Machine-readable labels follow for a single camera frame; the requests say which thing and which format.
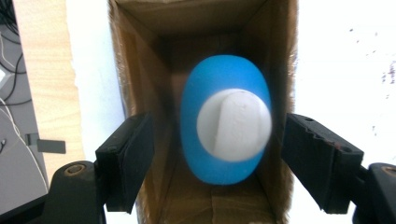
table surface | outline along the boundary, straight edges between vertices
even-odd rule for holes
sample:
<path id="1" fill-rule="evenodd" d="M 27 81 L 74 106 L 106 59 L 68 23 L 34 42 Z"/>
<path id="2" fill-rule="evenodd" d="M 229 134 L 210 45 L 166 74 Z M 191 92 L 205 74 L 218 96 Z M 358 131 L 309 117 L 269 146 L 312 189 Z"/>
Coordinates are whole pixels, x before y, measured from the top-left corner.
<path id="1" fill-rule="evenodd" d="M 40 139 L 66 142 L 66 154 L 44 153 L 50 182 L 61 166 L 84 160 L 65 1 L 14 0 L 14 7 Z"/>

brown cardboard wall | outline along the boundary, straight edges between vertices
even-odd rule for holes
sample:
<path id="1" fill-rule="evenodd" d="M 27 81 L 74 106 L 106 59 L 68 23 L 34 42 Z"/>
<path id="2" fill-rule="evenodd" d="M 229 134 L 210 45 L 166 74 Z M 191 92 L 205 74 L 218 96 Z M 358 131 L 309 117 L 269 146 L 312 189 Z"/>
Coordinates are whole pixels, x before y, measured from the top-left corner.
<path id="1" fill-rule="evenodd" d="M 143 223 L 286 223 L 291 175 L 280 159 L 295 1 L 112 0 L 113 39 L 128 115 L 154 117 L 156 154 L 138 197 Z M 210 186 L 190 172 L 178 143 L 184 83 L 202 59 L 234 54 L 264 73 L 274 136 L 257 172 L 234 186 Z"/>

blue ball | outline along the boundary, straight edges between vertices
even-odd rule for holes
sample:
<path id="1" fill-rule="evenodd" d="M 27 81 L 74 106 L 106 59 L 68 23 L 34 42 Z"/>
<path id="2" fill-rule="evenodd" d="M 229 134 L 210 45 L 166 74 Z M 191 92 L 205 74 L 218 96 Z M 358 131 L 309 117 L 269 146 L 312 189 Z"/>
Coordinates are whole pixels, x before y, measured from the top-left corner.
<path id="1" fill-rule="evenodd" d="M 270 94 L 260 70 L 245 58 L 212 56 L 193 68 L 184 87 L 180 134 L 184 156 L 192 172 L 202 181 L 230 185 L 247 178 L 256 168 L 264 150 L 245 161 L 225 161 L 209 154 L 197 132 L 197 118 L 208 98 L 220 91 L 241 89 L 254 93 L 271 110 Z"/>

wire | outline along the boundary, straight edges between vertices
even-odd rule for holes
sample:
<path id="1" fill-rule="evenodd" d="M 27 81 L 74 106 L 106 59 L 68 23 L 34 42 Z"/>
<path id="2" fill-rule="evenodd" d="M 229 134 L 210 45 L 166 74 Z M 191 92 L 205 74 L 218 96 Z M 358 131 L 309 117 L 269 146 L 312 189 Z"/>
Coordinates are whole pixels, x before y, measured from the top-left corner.
<path id="1" fill-rule="evenodd" d="M 2 36 L 4 39 L 6 39 L 7 41 L 9 41 L 9 42 L 11 42 L 11 43 L 13 43 L 13 44 L 16 44 L 16 45 L 20 45 L 20 44 L 21 44 L 20 42 L 15 41 L 15 40 L 12 40 L 11 38 L 6 37 L 6 36 L 3 35 L 3 34 L 1 34 L 1 36 Z"/>
<path id="2" fill-rule="evenodd" d="M 23 142 L 23 144 L 25 145 L 25 147 L 26 147 L 27 151 L 29 152 L 30 156 L 33 158 L 33 161 L 35 162 L 35 166 L 36 166 L 38 172 L 39 172 L 40 175 L 41 175 L 41 179 L 42 179 L 42 181 L 43 181 L 43 183 L 44 183 L 44 187 L 45 187 L 45 189 L 46 189 L 46 192 L 48 193 L 48 192 L 49 192 L 49 187 L 47 186 L 46 178 L 44 177 L 44 173 L 43 173 L 43 171 L 41 170 L 40 166 L 38 165 L 37 159 L 35 158 L 35 155 L 33 154 L 32 149 L 30 149 L 28 146 L 26 146 L 26 142 L 25 142 L 25 141 L 22 139 L 22 137 L 21 137 L 21 132 L 20 132 L 20 130 L 18 129 L 18 126 L 15 124 L 15 121 L 14 121 L 14 118 L 12 117 L 11 111 L 9 110 L 8 106 L 6 106 L 6 102 L 5 102 L 1 97 L 0 97 L 0 102 L 1 102 L 3 105 L 5 105 L 6 111 L 8 112 L 8 114 L 7 114 L 6 111 L 4 111 L 3 109 L 0 109 L 0 110 L 6 115 L 6 117 L 8 117 L 9 121 L 11 121 L 12 127 L 14 128 L 15 134 L 16 134 L 16 135 L 18 136 L 18 138 Z"/>
<path id="3" fill-rule="evenodd" d="M 4 61 L 6 63 L 8 63 L 9 65 L 11 65 L 11 67 L 15 68 L 14 64 L 12 64 L 11 62 L 9 62 L 6 57 L 4 56 L 4 43 L 3 43 L 3 37 L 0 36 L 0 44 L 1 44 L 1 56 L 3 57 Z"/>
<path id="4" fill-rule="evenodd" d="M 4 101 L 8 100 L 9 97 L 11 97 L 12 93 L 14 93 L 15 91 L 15 87 L 17 86 L 17 74 L 18 74 L 18 67 L 20 65 L 21 62 L 21 58 L 23 56 L 23 53 L 21 54 L 20 58 L 17 61 L 17 64 L 15 65 L 15 75 L 14 75 L 14 83 L 12 84 L 12 89 L 9 92 L 8 96 L 6 98 L 4 98 Z"/>
<path id="5" fill-rule="evenodd" d="M 22 102 L 19 102 L 19 103 L 8 103 L 8 104 L 5 104 L 5 105 L 24 105 L 24 104 L 27 104 L 29 102 L 32 102 L 32 99 L 29 99 L 29 100 L 26 100 L 26 101 L 22 101 Z"/>
<path id="6" fill-rule="evenodd" d="M 0 15 L 2 16 L 1 18 L 3 19 L 3 22 L 8 30 L 15 35 L 19 35 L 12 0 L 0 1 Z"/>
<path id="7" fill-rule="evenodd" d="M 9 65 L 11 65 L 11 67 L 12 68 L 14 68 L 14 70 L 11 70 L 11 69 L 9 69 L 9 68 L 7 68 L 4 64 L 2 64 L 1 62 L 0 62 L 0 65 L 2 66 L 2 67 L 4 67 L 4 69 L 6 69 L 8 72 L 10 72 L 10 73 L 15 73 L 15 74 L 17 74 L 17 75 L 24 75 L 24 74 L 26 74 L 26 71 L 24 71 L 24 72 L 18 72 L 18 71 L 15 71 L 15 66 L 12 64 L 12 63 L 10 63 L 7 59 L 6 59 L 6 57 L 4 56 L 4 42 L 3 42 L 3 38 L 2 37 L 4 37 L 3 36 L 3 34 L 0 32 L 0 44 L 1 44 L 1 56 L 3 57 L 3 59 L 4 59 L 4 61 L 5 62 L 7 62 Z"/>

blue egg-shaped object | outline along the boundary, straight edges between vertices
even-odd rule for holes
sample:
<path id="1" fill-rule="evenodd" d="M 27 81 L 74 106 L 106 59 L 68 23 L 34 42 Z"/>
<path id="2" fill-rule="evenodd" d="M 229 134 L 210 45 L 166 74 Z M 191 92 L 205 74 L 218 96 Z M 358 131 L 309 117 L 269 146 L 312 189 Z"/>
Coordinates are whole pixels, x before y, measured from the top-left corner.
<path id="1" fill-rule="evenodd" d="M 218 55 L 198 63 L 180 111 L 181 143 L 195 176 L 215 185 L 247 178 L 270 137 L 270 111 L 266 81 L 249 60 Z"/>

